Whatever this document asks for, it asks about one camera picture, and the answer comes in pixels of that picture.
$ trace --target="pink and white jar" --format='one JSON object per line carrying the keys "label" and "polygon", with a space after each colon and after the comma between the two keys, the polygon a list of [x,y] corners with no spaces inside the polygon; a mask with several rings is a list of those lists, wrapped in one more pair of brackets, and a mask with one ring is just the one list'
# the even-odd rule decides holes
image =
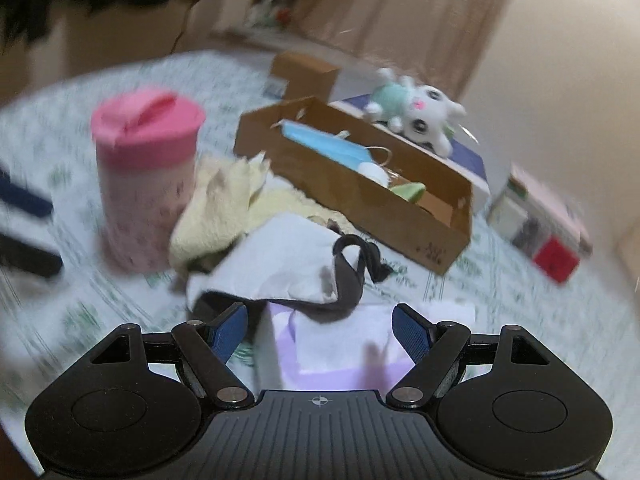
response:
{"label": "pink and white jar", "polygon": [[193,194],[204,119],[198,104],[156,88],[120,95],[94,112],[105,234],[124,269],[168,267],[172,231]]}

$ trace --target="small brown box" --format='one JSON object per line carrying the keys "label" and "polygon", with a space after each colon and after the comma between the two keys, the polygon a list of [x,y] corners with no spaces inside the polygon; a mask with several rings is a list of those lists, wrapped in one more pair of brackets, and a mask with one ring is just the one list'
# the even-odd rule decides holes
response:
{"label": "small brown box", "polygon": [[281,99],[313,96],[327,102],[339,72],[339,67],[321,59],[287,50],[273,59],[268,86]]}
{"label": "small brown box", "polygon": [[[422,182],[427,192],[418,204],[400,198],[359,173],[282,135],[279,120],[296,118],[332,134],[342,130],[363,146],[393,153],[389,170],[398,182]],[[471,236],[471,183],[435,158],[318,99],[281,102],[242,115],[234,153],[266,152],[271,169],[322,205],[341,211],[351,222],[408,258],[444,274]]]}

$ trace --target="face mask ear loop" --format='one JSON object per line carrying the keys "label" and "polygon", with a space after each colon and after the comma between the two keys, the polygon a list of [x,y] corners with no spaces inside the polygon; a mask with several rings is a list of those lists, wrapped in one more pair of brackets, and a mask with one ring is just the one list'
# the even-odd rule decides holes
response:
{"label": "face mask ear loop", "polygon": [[380,167],[384,168],[388,163],[391,162],[391,157],[394,156],[393,152],[389,148],[385,148],[384,146],[366,146],[368,150],[384,150],[386,151],[386,160],[382,163],[376,163]]}

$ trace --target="pink lid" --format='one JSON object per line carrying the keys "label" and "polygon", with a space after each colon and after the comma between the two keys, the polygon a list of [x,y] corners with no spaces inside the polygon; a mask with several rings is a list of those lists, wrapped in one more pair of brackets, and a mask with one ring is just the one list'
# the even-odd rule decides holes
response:
{"label": "pink lid", "polygon": [[171,90],[145,88],[103,102],[91,118],[97,158],[123,170],[167,168],[195,155],[202,108]]}

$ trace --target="curtain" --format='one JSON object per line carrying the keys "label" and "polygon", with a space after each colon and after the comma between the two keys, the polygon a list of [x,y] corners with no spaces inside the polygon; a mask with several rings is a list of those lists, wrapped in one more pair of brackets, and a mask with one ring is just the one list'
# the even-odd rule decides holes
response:
{"label": "curtain", "polygon": [[292,29],[457,99],[505,0],[298,0]]}

